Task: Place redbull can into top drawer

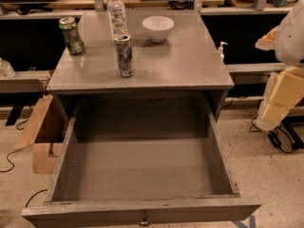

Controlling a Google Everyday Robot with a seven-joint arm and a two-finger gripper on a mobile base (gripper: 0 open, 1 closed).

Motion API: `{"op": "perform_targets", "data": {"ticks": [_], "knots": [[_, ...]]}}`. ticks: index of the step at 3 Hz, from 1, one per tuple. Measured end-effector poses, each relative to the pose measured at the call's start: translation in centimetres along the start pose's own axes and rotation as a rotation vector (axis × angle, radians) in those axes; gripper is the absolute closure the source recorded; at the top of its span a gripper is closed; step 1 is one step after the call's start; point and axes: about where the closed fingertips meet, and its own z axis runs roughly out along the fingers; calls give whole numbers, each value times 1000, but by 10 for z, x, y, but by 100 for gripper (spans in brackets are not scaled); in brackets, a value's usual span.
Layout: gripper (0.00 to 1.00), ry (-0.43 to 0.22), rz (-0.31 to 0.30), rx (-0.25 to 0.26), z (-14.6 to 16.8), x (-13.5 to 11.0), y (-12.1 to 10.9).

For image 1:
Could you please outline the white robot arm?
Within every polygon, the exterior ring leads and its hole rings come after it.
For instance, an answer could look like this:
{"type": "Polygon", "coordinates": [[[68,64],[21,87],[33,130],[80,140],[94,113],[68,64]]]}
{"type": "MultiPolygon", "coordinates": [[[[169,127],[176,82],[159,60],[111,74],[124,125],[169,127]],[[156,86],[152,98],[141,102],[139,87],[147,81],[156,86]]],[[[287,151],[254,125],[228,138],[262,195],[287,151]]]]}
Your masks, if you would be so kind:
{"type": "Polygon", "coordinates": [[[273,130],[304,98],[304,0],[299,0],[280,25],[257,40],[255,47],[275,51],[286,65],[280,73],[271,73],[259,107],[256,125],[273,130]]]}

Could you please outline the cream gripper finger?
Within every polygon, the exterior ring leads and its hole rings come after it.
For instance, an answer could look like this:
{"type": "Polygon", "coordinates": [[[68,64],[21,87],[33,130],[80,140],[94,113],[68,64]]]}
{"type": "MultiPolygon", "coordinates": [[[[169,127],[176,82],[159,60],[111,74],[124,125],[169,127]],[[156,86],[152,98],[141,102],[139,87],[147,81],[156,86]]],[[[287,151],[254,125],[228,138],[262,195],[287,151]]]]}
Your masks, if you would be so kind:
{"type": "Polygon", "coordinates": [[[288,113],[289,109],[283,105],[263,101],[257,112],[256,126],[266,131],[273,130],[280,125],[288,113]]]}
{"type": "Polygon", "coordinates": [[[264,51],[274,50],[278,32],[279,26],[271,29],[267,34],[256,41],[255,47],[264,51]]]}

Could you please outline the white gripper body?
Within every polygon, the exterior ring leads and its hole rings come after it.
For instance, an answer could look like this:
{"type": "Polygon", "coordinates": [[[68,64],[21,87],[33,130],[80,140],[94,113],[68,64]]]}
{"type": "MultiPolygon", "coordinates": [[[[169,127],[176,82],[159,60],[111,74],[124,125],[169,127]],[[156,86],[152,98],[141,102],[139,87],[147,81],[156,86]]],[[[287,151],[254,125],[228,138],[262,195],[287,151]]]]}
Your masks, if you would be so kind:
{"type": "Polygon", "coordinates": [[[290,110],[304,98],[304,68],[287,66],[280,73],[271,72],[264,91],[261,110],[274,105],[290,110]]]}

